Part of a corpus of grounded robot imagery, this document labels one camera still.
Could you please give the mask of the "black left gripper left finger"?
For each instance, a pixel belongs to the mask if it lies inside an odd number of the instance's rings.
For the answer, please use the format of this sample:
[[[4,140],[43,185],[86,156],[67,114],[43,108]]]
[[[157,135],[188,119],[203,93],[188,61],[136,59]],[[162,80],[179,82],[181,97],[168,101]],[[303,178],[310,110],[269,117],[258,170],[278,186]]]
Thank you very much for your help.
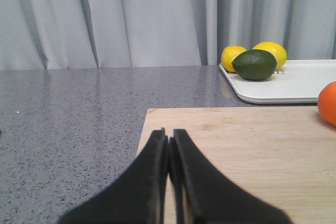
[[[163,223],[167,170],[168,139],[154,130],[118,179],[58,223]]]

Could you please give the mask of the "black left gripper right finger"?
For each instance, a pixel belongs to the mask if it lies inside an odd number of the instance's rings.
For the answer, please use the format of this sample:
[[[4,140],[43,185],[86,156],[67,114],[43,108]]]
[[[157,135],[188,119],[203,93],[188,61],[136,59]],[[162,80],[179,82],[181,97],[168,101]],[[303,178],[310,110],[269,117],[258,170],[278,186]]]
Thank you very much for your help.
[[[284,211],[243,190],[222,174],[186,130],[174,130],[169,155],[177,223],[292,222]]]

